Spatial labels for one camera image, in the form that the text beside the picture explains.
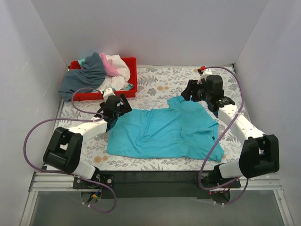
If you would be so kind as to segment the turquoise t shirt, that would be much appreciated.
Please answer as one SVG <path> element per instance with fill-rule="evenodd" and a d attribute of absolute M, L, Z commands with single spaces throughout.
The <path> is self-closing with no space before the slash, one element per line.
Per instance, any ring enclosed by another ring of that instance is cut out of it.
<path fill-rule="evenodd" d="M 198 102 L 177 96 L 168 108 L 139 110 L 118 118 L 107 153 L 137 159 L 204 160 L 218 139 L 219 123 Z"/>

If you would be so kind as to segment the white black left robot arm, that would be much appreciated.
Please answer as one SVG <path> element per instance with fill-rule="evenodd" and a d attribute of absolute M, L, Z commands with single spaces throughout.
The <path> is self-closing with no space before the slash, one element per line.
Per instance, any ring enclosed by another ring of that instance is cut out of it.
<path fill-rule="evenodd" d="M 43 162 L 66 174 L 92 179 L 98 168 L 80 160 L 82 145 L 110 131 L 118 117 L 132 111 L 124 94 L 109 96 L 90 122 L 76 127 L 55 129 L 43 156 Z"/>

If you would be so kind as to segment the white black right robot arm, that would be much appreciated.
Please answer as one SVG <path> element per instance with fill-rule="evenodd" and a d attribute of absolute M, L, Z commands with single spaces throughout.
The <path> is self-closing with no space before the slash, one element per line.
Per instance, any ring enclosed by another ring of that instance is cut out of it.
<path fill-rule="evenodd" d="M 209 111 L 225 123 L 242 144 L 238 161 L 216 165 L 208 175 L 201 177 L 201 183 L 220 185 L 234 178 L 254 178 L 279 171 L 278 138 L 266 135 L 239 114 L 235 102 L 224 94 L 221 76 L 189 80 L 181 96 L 186 101 L 206 101 Z"/>

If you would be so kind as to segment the light teal garment in bin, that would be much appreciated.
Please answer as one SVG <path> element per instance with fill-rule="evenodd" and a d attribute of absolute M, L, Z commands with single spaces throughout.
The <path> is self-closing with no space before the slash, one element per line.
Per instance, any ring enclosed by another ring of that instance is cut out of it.
<path fill-rule="evenodd" d="M 130 69 L 123 60 L 109 60 L 109 63 L 118 71 L 118 76 L 106 76 L 104 82 L 98 87 L 99 90 L 113 88 L 115 91 L 129 91 L 134 87 L 129 83 Z"/>

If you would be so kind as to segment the white t shirt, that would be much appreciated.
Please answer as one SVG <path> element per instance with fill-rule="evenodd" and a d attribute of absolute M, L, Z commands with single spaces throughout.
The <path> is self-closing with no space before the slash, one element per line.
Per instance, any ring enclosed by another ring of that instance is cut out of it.
<path fill-rule="evenodd" d="M 93 80 L 92 87 L 114 91 L 124 90 L 130 79 L 130 69 L 119 55 L 93 54 Z"/>

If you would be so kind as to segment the floral patterned table mat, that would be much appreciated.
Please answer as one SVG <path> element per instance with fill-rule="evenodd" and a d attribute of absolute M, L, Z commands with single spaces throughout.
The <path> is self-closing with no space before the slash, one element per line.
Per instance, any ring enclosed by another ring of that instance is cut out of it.
<path fill-rule="evenodd" d="M 190 79 L 196 80 L 200 75 L 192 67 L 138 67 L 137 93 L 129 98 L 134 109 L 167 108 L 167 100 L 179 96 Z M 241 95 L 238 84 L 231 73 L 214 68 L 213 74 L 222 76 L 225 96 L 230 97 L 238 107 L 241 105 Z M 96 112 L 101 100 L 79 101 L 75 105 L 86 111 Z M 60 118 L 91 119 L 92 115 L 81 113 L 70 102 L 62 101 L 59 107 Z M 57 121 L 57 127 L 73 127 L 79 125 L 77 121 Z M 176 159 L 134 159 L 110 155 L 106 152 L 109 133 L 100 134 L 87 141 L 81 151 L 81 160 L 88 162 L 100 170 L 200 170 L 203 161 L 188 158 Z M 224 150 L 222 162 L 236 161 L 240 157 L 242 145 L 234 134 L 228 130 L 220 141 Z"/>

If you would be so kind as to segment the pink t shirt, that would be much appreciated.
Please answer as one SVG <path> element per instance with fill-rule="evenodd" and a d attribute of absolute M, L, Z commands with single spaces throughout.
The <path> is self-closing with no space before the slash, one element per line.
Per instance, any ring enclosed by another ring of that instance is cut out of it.
<path fill-rule="evenodd" d="M 108 76 L 115 77 L 118 76 L 118 71 L 109 63 L 106 55 L 104 53 L 99 54 L 102 60 L 103 66 Z"/>

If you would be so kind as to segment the dark grey t shirt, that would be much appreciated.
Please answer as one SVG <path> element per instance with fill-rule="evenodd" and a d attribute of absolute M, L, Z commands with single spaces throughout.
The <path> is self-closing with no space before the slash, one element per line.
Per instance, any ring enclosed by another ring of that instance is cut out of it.
<path fill-rule="evenodd" d="M 70 101 L 73 93 L 81 88 L 98 88 L 107 73 L 98 53 L 88 56 L 81 69 L 70 69 L 63 76 L 59 94 L 65 102 Z"/>

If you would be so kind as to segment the red plastic bin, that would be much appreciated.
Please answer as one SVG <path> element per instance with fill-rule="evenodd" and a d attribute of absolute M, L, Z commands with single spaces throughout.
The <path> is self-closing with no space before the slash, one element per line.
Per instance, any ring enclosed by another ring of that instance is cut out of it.
<path fill-rule="evenodd" d="M 65 102 L 102 99 L 104 91 L 135 97 L 137 92 L 137 62 L 134 57 L 93 53 L 73 61 L 63 76 L 58 93 Z"/>

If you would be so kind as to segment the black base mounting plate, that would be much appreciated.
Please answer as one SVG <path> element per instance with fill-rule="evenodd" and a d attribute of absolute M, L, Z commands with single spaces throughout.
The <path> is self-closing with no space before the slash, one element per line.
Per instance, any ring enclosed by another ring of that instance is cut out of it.
<path fill-rule="evenodd" d="M 198 186 L 199 171 L 101 171 L 92 177 L 118 198 L 196 197 L 209 199 Z"/>

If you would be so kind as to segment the aluminium frame rail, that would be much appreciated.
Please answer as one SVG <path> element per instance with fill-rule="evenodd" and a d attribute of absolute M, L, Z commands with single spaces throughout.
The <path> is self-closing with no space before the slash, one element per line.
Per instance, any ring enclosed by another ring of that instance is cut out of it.
<path fill-rule="evenodd" d="M 84 144 L 82 159 L 101 170 L 145 173 L 198 171 L 203 161 L 188 158 L 133 159 L 106 153 L 108 134 Z M 21 225 L 28 226 L 296 226 L 279 175 L 250 179 L 242 197 L 218 205 L 201 191 L 197 197 L 120 198 L 111 213 L 82 204 L 88 190 L 72 188 L 73 176 L 37 173 Z"/>

